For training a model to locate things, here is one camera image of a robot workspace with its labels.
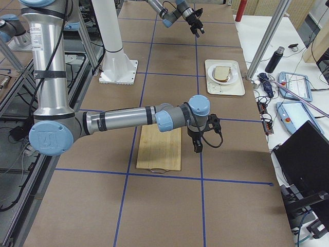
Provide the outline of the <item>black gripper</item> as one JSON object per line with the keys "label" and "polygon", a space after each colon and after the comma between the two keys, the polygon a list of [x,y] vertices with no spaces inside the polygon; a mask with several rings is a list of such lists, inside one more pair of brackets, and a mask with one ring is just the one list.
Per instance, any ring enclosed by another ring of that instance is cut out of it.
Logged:
{"label": "black gripper", "polygon": [[195,13],[191,13],[189,16],[185,18],[186,22],[190,25],[191,32],[199,38],[198,30],[204,34],[204,28],[202,22],[198,19]]}
{"label": "black gripper", "polygon": [[195,153],[200,153],[203,151],[203,143],[201,142],[202,134],[209,130],[209,125],[207,123],[202,125],[200,130],[193,125],[187,126],[188,135],[192,138]]}

